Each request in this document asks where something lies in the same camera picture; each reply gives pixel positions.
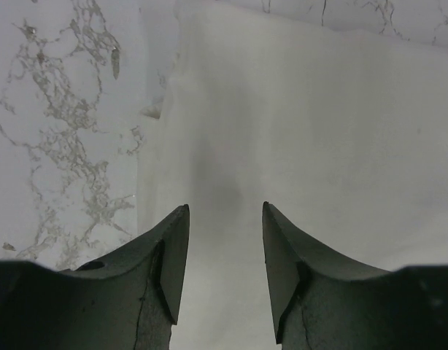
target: white marble surface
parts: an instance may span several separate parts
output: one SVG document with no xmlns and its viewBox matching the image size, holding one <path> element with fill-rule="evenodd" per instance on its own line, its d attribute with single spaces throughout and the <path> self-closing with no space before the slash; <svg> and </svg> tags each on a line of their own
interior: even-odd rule
<svg viewBox="0 0 448 350">
<path fill-rule="evenodd" d="M 327 26 L 336 31 L 365 29 L 423 44 L 448 47 L 448 0 L 218 0 Z M 147 64 L 148 88 L 162 99 L 177 41 L 175 0 L 140 0 L 148 38 L 154 42 Z"/>
<path fill-rule="evenodd" d="M 229 1 L 448 47 L 448 0 Z M 0 259 L 75 268 L 142 231 L 139 111 L 165 92 L 173 4 L 0 0 Z"/>
</svg>

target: small hole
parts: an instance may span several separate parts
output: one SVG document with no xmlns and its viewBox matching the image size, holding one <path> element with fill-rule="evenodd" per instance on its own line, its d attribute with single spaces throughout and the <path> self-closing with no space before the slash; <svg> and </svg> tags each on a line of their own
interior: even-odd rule
<svg viewBox="0 0 448 350">
<path fill-rule="evenodd" d="M 88 271 L 88 270 L 97 270 L 98 268 L 103 268 L 105 264 L 102 261 L 90 261 L 81 265 L 77 271 Z"/>
</svg>

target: pointed tip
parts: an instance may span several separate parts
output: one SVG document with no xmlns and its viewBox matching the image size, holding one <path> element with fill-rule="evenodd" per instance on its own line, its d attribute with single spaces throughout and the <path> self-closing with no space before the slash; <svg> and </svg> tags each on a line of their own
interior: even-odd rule
<svg viewBox="0 0 448 350">
<path fill-rule="evenodd" d="M 271 207 L 273 207 L 272 204 L 270 204 L 268 201 L 265 201 L 263 203 L 263 213 L 267 213 L 271 211 Z"/>
<path fill-rule="evenodd" d="M 188 204 L 183 204 L 177 208 L 181 216 L 190 217 L 190 207 Z"/>
</svg>

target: crack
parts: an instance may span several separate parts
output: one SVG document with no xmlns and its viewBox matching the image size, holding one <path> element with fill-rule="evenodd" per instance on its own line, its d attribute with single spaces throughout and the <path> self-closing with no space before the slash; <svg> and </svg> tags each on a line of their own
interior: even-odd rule
<svg viewBox="0 0 448 350">
<path fill-rule="evenodd" d="M 442 23 L 439 23 L 439 24 L 434 28 L 433 31 L 437 31 L 437 30 L 438 30 L 440 27 L 442 27 L 442 26 L 448 26 L 448 15 L 445 15 L 444 10 L 443 10 L 443 7 L 442 7 L 440 1 L 438 1 L 438 9 L 439 9 L 440 14 L 441 14 L 441 16 L 442 16 L 442 18 L 443 18 L 443 22 L 442 22 Z"/>
<path fill-rule="evenodd" d="M 142 147 L 144 143 L 144 137 L 139 130 L 139 126 L 130 129 L 131 135 L 133 136 L 133 140 L 136 142 L 136 146 L 133 149 L 127 150 L 127 155 L 135 155 L 138 153 L 139 149 Z"/>
<path fill-rule="evenodd" d="M 323 27 L 325 25 L 325 11 L 326 11 L 326 2 L 328 0 L 325 0 L 325 3 L 323 5 L 323 12 L 321 14 L 321 26 Z"/>
<path fill-rule="evenodd" d="M 271 0 L 268 0 L 268 9 L 266 9 L 264 0 L 261 0 L 261 6 L 263 8 L 263 12 L 271 13 Z"/>
<path fill-rule="evenodd" d="M 379 3 L 379 0 L 366 1 L 365 3 L 359 5 L 359 0 L 354 0 L 354 6 L 359 6 L 361 9 L 371 6 L 375 12 L 379 12 L 383 20 L 383 28 L 378 32 L 378 34 L 385 34 L 386 30 L 389 29 L 390 33 L 399 37 L 402 40 L 409 41 L 410 38 L 406 38 L 403 34 L 395 28 L 393 23 L 393 14 L 395 11 L 395 6 L 390 0 L 385 0 L 384 3 Z"/>
<path fill-rule="evenodd" d="M 112 74 L 114 75 L 114 79 L 117 80 L 120 73 L 120 51 L 116 46 L 112 49 L 110 60 L 112 64 Z"/>
<path fill-rule="evenodd" d="M 150 283 L 150 279 L 146 279 L 146 287 L 144 288 L 144 292 L 142 297 L 140 298 L 142 304 L 139 307 L 139 313 L 138 313 L 138 318 L 136 319 L 136 331 L 135 331 L 135 343 L 134 343 L 134 350 L 136 349 L 136 343 L 138 343 L 138 338 L 139 338 L 139 324 L 142 320 L 142 312 L 143 312 L 143 305 L 144 302 L 146 301 L 146 291 L 148 289 L 148 284 Z"/>
<path fill-rule="evenodd" d="M 304 315 L 304 307 L 301 308 L 302 313 L 302 325 L 304 326 L 304 332 L 305 332 L 305 342 L 306 346 L 309 348 L 309 350 L 312 350 L 312 346 L 310 346 L 310 340 L 309 340 L 309 330 L 306 326 L 306 320 Z"/>
</svg>

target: white cloth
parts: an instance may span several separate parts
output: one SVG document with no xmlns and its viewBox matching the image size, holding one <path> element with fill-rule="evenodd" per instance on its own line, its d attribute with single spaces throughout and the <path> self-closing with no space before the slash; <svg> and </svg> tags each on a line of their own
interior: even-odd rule
<svg viewBox="0 0 448 350">
<path fill-rule="evenodd" d="M 448 262 L 448 52 L 218 1 L 179 11 L 139 225 L 189 203 L 172 350 L 274 349 L 261 207 L 392 269 Z"/>
</svg>

